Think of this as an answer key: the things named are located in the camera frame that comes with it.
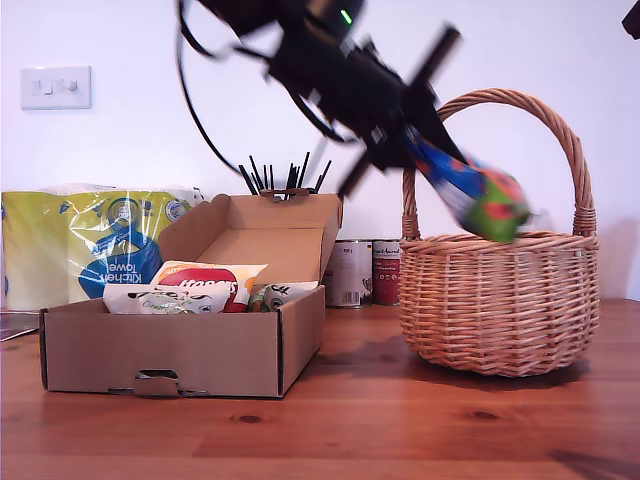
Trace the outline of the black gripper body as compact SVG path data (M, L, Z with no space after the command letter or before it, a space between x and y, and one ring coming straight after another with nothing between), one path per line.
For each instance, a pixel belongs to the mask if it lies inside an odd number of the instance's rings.
M446 26L413 80L406 84L378 61L371 44L345 53L305 27L284 33L272 58L272 77L286 88L325 137L348 141L305 105L312 93L319 95L318 108L328 120L342 123L366 144L364 153L342 181L339 197L351 194L370 165L381 171L415 167L404 138L407 130L417 129L405 118L404 91L408 86L430 85L431 76L459 38L455 27Z

